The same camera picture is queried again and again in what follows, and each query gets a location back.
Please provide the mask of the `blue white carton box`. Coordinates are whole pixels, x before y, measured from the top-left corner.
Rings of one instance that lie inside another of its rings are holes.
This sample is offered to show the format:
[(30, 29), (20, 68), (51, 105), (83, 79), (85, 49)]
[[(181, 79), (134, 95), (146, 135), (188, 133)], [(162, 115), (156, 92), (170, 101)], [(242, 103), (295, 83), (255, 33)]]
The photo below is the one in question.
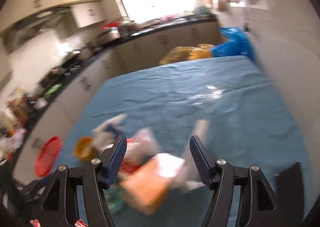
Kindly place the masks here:
[(119, 114), (94, 128), (91, 133), (93, 140), (91, 146), (102, 153), (105, 149), (111, 148), (119, 135), (123, 135), (122, 121), (127, 118), (127, 114)]

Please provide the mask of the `orange cardboard box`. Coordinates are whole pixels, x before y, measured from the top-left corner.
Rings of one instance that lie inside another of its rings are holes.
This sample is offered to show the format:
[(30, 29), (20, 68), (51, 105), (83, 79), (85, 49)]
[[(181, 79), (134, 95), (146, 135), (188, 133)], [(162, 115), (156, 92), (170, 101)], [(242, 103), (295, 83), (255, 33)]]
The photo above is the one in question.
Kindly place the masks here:
[(168, 153), (156, 154), (120, 182), (125, 201), (146, 216), (155, 213), (169, 193), (171, 183), (184, 162), (184, 159)]

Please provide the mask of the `range hood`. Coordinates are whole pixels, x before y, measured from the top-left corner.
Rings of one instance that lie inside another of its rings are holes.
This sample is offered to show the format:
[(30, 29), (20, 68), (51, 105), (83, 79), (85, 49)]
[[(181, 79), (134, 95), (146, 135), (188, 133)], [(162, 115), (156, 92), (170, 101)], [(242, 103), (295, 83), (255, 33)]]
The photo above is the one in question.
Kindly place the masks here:
[(5, 49), (8, 53), (12, 53), (42, 32), (56, 28), (67, 14), (71, 14), (70, 6), (57, 6), (32, 14), (10, 25), (1, 32)]

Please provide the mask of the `green cloth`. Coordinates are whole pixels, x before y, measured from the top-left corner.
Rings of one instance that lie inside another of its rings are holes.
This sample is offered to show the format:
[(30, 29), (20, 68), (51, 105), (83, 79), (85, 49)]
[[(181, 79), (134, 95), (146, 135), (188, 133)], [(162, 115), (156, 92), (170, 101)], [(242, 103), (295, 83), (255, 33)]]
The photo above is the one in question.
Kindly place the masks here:
[(61, 83), (57, 83), (57, 84), (53, 85), (51, 88), (49, 88), (43, 94), (44, 99), (46, 99), (46, 100), (50, 99), (57, 92), (57, 90), (59, 90), (59, 88), (61, 88), (61, 86), (62, 86)]

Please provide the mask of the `white plastic bag on counter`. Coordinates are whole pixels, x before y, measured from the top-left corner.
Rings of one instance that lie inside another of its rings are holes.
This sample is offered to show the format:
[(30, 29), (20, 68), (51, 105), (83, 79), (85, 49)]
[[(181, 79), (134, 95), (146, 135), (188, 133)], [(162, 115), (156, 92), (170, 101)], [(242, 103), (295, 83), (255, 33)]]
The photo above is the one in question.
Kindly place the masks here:
[(1, 139), (1, 161), (9, 159), (18, 150), (22, 144), (25, 135), (25, 129), (17, 129), (12, 136)]

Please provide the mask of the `blue table cloth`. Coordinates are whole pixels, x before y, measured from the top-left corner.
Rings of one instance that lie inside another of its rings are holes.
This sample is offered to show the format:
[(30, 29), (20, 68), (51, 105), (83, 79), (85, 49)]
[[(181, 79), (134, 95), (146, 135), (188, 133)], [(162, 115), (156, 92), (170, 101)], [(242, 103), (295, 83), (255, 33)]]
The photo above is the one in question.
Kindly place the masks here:
[[(188, 97), (206, 85), (224, 87), (216, 102)], [(245, 57), (212, 58), (141, 70), (105, 82), (65, 140), (56, 161), (80, 165), (77, 140), (105, 120), (127, 114), (124, 134), (151, 128), (163, 152), (180, 156), (195, 123), (209, 121), (206, 148), (240, 167), (256, 164), (274, 189), (286, 226), (299, 226), (312, 206), (312, 183), (302, 135), (280, 94)]]

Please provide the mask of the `green tissue pack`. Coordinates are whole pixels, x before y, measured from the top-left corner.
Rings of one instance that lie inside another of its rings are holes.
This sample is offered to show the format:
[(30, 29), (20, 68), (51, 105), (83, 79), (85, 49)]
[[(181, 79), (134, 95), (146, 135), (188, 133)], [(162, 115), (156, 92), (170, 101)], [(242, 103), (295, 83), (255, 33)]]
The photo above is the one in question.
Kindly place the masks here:
[(125, 207), (121, 188), (117, 184), (113, 184), (108, 190), (104, 190), (104, 196), (110, 214), (116, 215)]

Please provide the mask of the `silver rice cooker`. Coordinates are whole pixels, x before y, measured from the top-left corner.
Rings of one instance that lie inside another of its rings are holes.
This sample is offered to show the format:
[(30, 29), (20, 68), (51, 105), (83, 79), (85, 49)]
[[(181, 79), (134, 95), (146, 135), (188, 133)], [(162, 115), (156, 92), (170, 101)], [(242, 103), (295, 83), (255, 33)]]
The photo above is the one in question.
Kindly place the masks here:
[(97, 35), (97, 44), (101, 46), (119, 39), (121, 37), (118, 29), (119, 25), (120, 22), (117, 21), (103, 26), (102, 31)]

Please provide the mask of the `yellow plastic container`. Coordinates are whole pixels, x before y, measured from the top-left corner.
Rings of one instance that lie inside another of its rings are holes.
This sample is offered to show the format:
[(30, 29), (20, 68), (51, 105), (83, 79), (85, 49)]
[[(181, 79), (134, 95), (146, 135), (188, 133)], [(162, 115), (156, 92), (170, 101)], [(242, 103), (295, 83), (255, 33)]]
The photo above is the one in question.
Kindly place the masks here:
[(89, 162), (96, 158), (98, 152), (91, 146), (92, 141), (92, 137), (81, 137), (75, 145), (72, 155), (82, 162)]

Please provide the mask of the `sauce bottles group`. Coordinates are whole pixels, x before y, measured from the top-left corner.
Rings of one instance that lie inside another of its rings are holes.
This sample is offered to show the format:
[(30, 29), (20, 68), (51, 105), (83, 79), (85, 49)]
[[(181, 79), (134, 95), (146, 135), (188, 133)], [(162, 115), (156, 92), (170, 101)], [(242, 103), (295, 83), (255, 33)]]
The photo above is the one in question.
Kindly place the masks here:
[(12, 136), (24, 128), (37, 114), (34, 96), (24, 88), (16, 88), (1, 108), (1, 130)]

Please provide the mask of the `blue plastic bag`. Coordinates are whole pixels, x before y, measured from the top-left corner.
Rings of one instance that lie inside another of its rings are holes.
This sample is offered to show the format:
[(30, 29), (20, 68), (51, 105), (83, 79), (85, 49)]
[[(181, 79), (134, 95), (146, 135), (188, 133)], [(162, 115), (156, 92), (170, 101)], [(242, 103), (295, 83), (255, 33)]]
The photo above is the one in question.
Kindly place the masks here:
[(219, 31), (227, 41), (211, 48), (213, 57), (244, 56), (255, 63), (254, 49), (239, 27), (221, 27)]

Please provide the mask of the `lower kitchen cabinets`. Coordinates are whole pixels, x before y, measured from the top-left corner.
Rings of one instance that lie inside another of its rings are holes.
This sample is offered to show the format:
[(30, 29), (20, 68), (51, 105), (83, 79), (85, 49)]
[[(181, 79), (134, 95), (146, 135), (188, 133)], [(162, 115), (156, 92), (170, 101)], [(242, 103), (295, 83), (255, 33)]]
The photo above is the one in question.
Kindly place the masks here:
[(221, 41), (217, 18), (172, 22), (119, 38), (63, 82), (48, 105), (30, 122), (24, 143), (13, 158), (13, 177), (22, 185), (37, 178), (34, 170), (42, 146), (54, 136), (65, 140), (88, 102), (108, 80), (153, 68), (173, 48), (217, 45)]

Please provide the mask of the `clear plastic cup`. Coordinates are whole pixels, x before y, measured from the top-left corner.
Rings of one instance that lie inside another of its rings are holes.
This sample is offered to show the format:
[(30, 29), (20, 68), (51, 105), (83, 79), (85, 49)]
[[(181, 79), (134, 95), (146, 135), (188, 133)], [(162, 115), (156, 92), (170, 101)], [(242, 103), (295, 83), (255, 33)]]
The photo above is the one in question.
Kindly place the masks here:
[(204, 106), (204, 105), (212, 104), (223, 96), (223, 94), (225, 93), (225, 90), (226, 89), (224, 87), (206, 85), (202, 92), (188, 97), (188, 100), (191, 101), (191, 103), (194, 106), (196, 105)]

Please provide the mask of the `red plastic basket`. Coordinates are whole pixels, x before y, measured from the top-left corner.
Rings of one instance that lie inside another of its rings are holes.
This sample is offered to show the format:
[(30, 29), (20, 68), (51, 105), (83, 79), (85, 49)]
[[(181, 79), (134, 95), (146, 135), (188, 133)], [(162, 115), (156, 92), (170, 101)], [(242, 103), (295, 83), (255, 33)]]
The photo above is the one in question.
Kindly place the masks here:
[(35, 174), (38, 177), (49, 175), (61, 149), (62, 142), (58, 136), (52, 137), (43, 145), (35, 163)]

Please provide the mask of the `pink white bag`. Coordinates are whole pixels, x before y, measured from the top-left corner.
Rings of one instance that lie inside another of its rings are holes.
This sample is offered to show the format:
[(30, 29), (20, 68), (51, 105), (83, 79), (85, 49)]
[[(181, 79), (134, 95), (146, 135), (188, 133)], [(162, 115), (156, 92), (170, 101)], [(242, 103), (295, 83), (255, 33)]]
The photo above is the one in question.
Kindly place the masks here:
[(132, 174), (150, 158), (160, 152), (160, 146), (151, 128), (142, 128), (127, 139), (127, 150), (120, 167), (120, 173)]

